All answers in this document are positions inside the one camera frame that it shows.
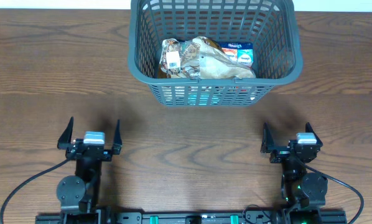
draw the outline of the wooden table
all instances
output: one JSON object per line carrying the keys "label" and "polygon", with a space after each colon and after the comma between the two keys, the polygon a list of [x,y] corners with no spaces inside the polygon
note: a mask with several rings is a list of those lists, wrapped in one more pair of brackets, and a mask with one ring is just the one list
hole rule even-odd
{"label": "wooden table", "polygon": [[[57,139],[122,120],[123,151],[103,167],[100,202],[147,212],[270,207],[281,166],[261,156],[262,125],[279,144],[310,121],[324,147],[311,166],[357,188],[372,223],[372,14],[298,12],[305,65],[293,84],[248,108],[166,108],[127,69],[130,11],[0,10],[0,208],[17,185],[64,160]],[[24,187],[6,223],[57,212],[71,162]],[[350,220],[358,197],[329,182],[328,208]]]}

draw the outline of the basket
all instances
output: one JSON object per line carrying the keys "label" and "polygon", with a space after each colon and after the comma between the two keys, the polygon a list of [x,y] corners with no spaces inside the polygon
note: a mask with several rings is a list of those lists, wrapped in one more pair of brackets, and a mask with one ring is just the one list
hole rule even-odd
{"label": "basket", "polygon": [[[156,78],[164,39],[251,42],[257,78]],[[132,0],[128,67],[166,106],[248,106],[302,71],[291,0]]]}

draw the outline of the food label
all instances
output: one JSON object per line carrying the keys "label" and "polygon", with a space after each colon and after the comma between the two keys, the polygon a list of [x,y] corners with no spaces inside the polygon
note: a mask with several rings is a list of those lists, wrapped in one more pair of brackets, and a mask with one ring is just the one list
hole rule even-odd
{"label": "food label", "polygon": [[237,49],[222,48],[223,52],[229,56],[230,60],[237,62]]}
{"label": "food label", "polygon": [[179,52],[167,52],[167,66],[168,69],[180,68]]}
{"label": "food label", "polygon": [[245,66],[252,66],[254,62],[254,55],[253,55],[253,50],[252,49],[247,49],[247,50],[238,50],[237,51],[238,56],[237,56],[237,61],[239,63],[242,63]]}

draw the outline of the green connector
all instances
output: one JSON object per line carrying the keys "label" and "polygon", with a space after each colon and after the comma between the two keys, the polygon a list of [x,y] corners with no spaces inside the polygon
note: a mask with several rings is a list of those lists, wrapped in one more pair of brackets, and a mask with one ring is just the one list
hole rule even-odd
{"label": "green connector", "polygon": [[150,217],[150,224],[159,224],[159,217]]}
{"label": "green connector", "polygon": [[230,224],[238,224],[238,215],[230,216]]}

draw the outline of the barcode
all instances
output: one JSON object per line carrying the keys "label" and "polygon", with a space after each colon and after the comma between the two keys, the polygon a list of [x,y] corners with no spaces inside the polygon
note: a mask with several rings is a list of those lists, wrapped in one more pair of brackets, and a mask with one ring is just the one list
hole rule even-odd
{"label": "barcode", "polygon": [[178,63],[176,63],[176,62],[171,62],[171,63],[169,63],[169,67],[170,67],[170,68],[178,67]]}

